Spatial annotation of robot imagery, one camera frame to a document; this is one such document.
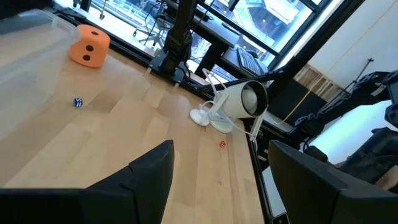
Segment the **small blue die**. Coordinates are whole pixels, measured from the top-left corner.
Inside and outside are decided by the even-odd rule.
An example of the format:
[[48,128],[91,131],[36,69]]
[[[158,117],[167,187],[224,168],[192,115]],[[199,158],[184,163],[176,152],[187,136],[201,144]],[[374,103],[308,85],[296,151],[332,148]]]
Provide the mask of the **small blue die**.
[[81,107],[83,106],[83,100],[79,97],[76,97],[75,99],[73,99],[73,105],[75,107]]

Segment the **wooden table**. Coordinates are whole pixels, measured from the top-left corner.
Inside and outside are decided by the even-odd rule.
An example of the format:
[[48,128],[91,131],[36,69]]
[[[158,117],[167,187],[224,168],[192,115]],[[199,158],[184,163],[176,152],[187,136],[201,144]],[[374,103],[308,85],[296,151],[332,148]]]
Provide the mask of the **wooden table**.
[[145,70],[115,52],[101,69],[67,58],[53,97],[0,141],[0,185],[84,188],[173,139],[163,223],[264,223],[245,135],[197,126],[202,100]]

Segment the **lamp base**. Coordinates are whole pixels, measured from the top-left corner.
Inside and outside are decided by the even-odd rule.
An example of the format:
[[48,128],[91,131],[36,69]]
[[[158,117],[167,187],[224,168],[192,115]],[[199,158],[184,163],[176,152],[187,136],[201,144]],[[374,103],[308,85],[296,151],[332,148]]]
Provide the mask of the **lamp base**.
[[234,129],[230,120],[220,114],[215,114],[210,120],[210,124],[219,132],[228,134]]
[[210,118],[204,110],[193,109],[189,115],[192,121],[200,126],[208,126],[210,124]]

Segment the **white lamp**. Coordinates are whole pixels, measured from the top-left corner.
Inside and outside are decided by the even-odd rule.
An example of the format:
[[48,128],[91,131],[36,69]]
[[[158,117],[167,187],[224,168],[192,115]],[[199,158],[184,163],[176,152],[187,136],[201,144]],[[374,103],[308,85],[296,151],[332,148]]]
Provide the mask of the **white lamp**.
[[[215,93],[214,101],[207,101],[199,109],[191,110],[191,119],[201,126],[211,124],[222,133],[230,133],[236,126],[234,121],[238,118],[256,118],[250,133],[250,140],[254,141],[260,130],[262,120],[268,107],[266,88],[257,81],[248,81],[226,88],[217,77],[203,69]],[[215,78],[222,84],[224,90],[216,91],[211,80]],[[203,110],[207,103],[213,103],[208,110]]]

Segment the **keyboard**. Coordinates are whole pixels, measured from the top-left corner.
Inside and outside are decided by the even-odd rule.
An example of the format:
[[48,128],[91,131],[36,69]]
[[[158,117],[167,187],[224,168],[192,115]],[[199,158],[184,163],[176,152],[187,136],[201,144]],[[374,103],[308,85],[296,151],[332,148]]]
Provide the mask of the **keyboard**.
[[238,60],[241,68],[255,76],[262,75],[260,65],[258,65],[256,59],[243,48],[238,47]]

